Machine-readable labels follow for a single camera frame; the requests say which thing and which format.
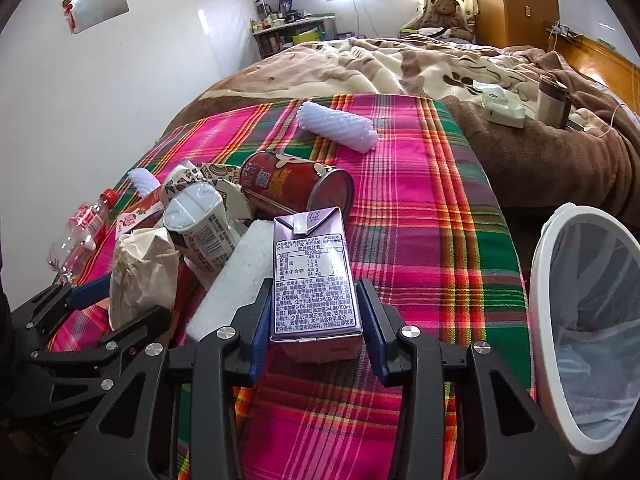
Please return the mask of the white foam block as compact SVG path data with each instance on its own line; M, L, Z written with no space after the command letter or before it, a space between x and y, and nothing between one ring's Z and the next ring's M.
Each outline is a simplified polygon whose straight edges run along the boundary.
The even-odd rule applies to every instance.
M252 304L265 278L273 277L273 222L254 221L213 281L186 326L200 341L219 327L230 325L240 307Z

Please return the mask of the red cylindrical can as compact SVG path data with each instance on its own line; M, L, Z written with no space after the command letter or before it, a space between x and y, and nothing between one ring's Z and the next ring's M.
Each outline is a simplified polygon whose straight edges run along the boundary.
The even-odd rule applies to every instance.
M346 170L273 151L258 151L243 162L240 187L267 218L330 207L340 207L347 218L355 197Z

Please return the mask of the small white foam net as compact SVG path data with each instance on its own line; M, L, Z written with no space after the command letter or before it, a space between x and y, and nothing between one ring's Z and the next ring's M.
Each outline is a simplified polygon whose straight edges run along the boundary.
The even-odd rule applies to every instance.
M131 169L127 177L140 198L145 198L160 187L160 181L146 168Z

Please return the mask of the small red white box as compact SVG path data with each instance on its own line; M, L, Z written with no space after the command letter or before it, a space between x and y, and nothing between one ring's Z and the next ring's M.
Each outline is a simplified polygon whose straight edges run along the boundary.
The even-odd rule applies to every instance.
M160 196L153 192L138 200L116 219L115 240L138 229L154 228L162 220L164 206Z

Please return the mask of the wooden headboard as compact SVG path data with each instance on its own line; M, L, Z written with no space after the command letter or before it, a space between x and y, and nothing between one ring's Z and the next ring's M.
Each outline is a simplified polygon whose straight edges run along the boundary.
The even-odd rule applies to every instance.
M585 36L549 40L566 62L600 84L607 86L639 113L639 66L616 51Z

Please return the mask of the white trash bin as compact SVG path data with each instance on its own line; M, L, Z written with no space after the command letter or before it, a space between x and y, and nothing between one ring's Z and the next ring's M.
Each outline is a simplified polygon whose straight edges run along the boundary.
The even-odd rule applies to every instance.
M615 444L639 403L639 244L566 203L541 230L528 294L539 399L570 452Z

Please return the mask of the patterned snack wrapper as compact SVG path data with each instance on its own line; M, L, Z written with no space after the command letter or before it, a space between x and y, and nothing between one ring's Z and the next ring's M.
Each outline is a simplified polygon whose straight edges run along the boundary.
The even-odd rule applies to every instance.
M181 191L193 183L209 183L221 195L228 217L246 221L254 218L254 209L242 192L240 185L241 168L216 162L194 164L189 159L179 162L162 184L160 201L164 207Z

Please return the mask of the wooden wardrobe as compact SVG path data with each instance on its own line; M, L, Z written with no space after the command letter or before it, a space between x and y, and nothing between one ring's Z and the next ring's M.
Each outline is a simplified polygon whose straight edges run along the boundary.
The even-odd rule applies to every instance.
M493 47L548 46L547 28L559 17L558 0L476 0L476 41Z

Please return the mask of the large white foam net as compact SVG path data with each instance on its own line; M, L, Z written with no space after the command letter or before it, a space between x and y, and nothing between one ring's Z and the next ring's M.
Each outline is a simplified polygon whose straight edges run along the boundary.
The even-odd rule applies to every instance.
M370 119L332 110L314 102L305 102L297 112L300 128L346 146L360 154L366 154L378 144L378 132Z

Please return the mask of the brown paper bag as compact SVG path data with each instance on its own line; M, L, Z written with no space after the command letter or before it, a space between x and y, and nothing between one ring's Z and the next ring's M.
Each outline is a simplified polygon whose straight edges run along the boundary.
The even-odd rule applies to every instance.
M116 240L108 322L119 330L154 307L174 310L180 252L165 228L138 229Z

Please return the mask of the plaid pink green cloth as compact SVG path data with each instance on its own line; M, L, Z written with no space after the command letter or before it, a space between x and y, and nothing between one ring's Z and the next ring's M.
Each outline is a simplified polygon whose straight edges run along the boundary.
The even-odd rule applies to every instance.
M446 107L415 96L331 96L327 107L370 118L367 154L300 130L299 102L206 114L171 128L140 158L159 178L178 162L241 165L282 151L347 170L355 200L346 237L352 273L410 324L448 344L484 339L533 388L518 255L480 162ZM298 365L270 353L260 381L236 395L239 447L249 479L383 479L400 393L366 358Z

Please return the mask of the brown teddy bear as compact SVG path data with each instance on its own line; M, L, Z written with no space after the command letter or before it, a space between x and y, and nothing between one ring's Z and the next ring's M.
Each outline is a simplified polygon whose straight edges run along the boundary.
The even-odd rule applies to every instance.
M439 36L449 32L450 37L473 40L473 34L457 0L433 0L427 6L423 27L439 28Z

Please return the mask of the purple drink carton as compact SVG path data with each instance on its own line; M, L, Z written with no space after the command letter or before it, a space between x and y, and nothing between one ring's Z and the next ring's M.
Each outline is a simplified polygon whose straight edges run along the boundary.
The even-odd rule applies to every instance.
M322 364L357 359L362 333L341 208L275 218L270 341Z

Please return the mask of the silver wall poster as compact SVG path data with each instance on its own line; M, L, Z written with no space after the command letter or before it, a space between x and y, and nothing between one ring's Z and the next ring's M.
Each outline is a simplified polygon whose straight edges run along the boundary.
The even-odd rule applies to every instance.
M127 0L63 0L62 8L73 34L84 32L129 11Z

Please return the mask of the clear plastic bottle red cap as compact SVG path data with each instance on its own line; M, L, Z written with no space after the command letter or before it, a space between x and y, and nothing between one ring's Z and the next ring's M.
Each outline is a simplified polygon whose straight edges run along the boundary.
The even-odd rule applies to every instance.
M108 214L117 201L117 193L107 188L97 200L82 203L70 216L63 234L48 253L49 266L62 283L77 282L86 262L104 240Z

